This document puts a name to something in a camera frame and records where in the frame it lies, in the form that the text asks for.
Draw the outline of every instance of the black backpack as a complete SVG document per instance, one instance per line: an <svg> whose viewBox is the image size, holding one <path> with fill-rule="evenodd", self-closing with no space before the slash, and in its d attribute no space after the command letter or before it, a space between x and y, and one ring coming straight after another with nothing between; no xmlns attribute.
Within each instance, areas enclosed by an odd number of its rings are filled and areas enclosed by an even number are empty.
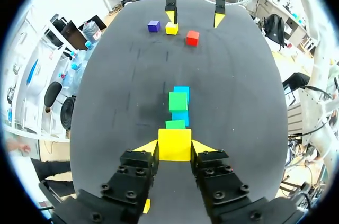
<svg viewBox="0 0 339 224"><path fill-rule="evenodd" d="M272 14L264 19L264 31L266 36L282 47L285 47L284 28L285 23L282 17L276 14Z"/></svg>

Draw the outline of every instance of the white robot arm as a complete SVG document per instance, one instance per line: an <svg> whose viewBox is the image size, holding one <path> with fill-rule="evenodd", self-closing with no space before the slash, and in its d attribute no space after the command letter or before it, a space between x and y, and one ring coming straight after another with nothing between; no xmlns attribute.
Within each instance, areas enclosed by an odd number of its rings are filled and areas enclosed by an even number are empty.
<svg viewBox="0 0 339 224"><path fill-rule="evenodd" d="M333 130L328 124L327 116L339 107L339 99L329 102L320 100L322 93L314 89L326 90L330 58L335 49L335 39L329 30L329 20L319 18L315 14L315 6L319 6L316 0L301 0L304 7L308 25L307 30L311 38L318 41L314 54L314 67L308 86L313 89L299 89L302 108L302 129L304 145L310 143L319 151L328 175L335 171L338 161L339 143Z"/></svg>

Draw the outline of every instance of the white cabinet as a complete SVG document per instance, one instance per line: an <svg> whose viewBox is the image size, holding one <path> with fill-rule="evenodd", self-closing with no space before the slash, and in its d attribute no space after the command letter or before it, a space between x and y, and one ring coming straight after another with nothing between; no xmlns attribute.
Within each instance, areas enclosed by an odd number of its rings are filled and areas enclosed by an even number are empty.
<svg viewBox="0 0 339 224"><path fill-rule="evenodd" d="M44 96L51 82L64 72L74 48L31 7L16 27L5 49L2 69L2 118L5 130L27 138L68 141L60 122L61 103L45 112ZM56 47L47 37L52 31L64 43Z"/></svg>

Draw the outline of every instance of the purple cube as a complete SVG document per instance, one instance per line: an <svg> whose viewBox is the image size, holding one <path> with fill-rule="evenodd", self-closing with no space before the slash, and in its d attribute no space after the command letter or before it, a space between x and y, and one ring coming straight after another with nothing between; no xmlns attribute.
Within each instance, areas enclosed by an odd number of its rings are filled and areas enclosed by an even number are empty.
<svg viewBox="0 0 339 224"><path fill-rule="evenodd" d="M148 23L149 32L158 32L160 30L160 21L152 20Z"/></svg>

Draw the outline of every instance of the green cube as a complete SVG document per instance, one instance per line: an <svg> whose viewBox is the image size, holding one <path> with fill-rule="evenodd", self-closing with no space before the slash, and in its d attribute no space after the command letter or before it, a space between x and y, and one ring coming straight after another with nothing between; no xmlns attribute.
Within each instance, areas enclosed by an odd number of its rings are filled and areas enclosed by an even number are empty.
<svg viewBox="0 0 339 224"><path fill-rule="evenodd" d="M166 129L186 129L185 120L166 121Z"/></svg>
<svg viewBox="0 0 339 224"><path fill-rule="evenodd" d="M187 106L187 93L170 92L168 98L168 109L170 112L186 111Z"/></svg>

